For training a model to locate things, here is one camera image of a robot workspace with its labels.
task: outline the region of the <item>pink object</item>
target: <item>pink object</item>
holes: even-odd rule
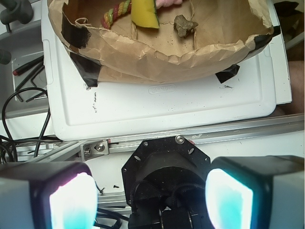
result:
[[[161,7],[169,7],[171,5],[180,5],[182,0],[156,0],[157,9]]]

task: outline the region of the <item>gray surface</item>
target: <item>gray surface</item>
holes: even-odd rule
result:
[[[304,171],[273,177],[269,228],[304,228]]]
[[[31,70],[21,76],[13,76],[12,71],[43,54],[41,22],[31,22],[14,30],[11,34],[4,33],[0,35],[0,49],[7,50],[12,55],[10,64],[0,64],[0,108],[2,109],[7,98],[14,93],[15,87],[18,86]],[[34,82],[38,87],[43,88],[46,86],[44,70],[35,78]],[[23,88],[27,87],[33,87],[33,85],[27,82]],[[25,101],[38,93],[39,91],[24,92],[21,94],[21,97]],[[6,111],[7,118],[47,112],[48,100],[41,99],[21,103],[17,98],[14,98],[9,103]]]
[[[30,184],[0,177],[0,228],[34,228]]]

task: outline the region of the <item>black tape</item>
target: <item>black tape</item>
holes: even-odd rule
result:
[[[70,53],[77,70],[88,87],[97,87],[102,65],[94,59],[89,59],[73,52]]]
[[[87,28],[78,28],[72,25],[66,15],[62,13],[61,33],[64,39],[72,46],[78,49],[86,48],[91,33]]]
[[[269,42],[272,40],[273,37],[281,34],[280,26],[275,26],[275,27],[273,27],[273,29],[274,29],[273,34],[258,35],[254,38],[255,49],[250,51],[249,54],[243,60],[247,60],[247,59],[259,54],[269,44]]]
[[[231,67],[223,70],[222,72],[216,73],[216,76],[220,83],[224,83],[232,77],[236,76],[240,66],[233,64]]]

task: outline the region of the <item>rope toy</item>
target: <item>rope toy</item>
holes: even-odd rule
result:
[[[120,4],[116,4],[112,9],[104,14],[101,19],[101,24],[105,29],[110,29],[111,25],[118,19],[118,17],[131,12],[132,0],[126,0]]]

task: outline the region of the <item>white tray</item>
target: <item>white tray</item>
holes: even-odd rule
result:
[[[239,63],[237,76],[215,75],[167,85],[99,83],[87,90],[53,32],[42,1],[42,41],[51,118],[56,136],[80,140],[215,124],[267,116],[275,109],[269,46]]]

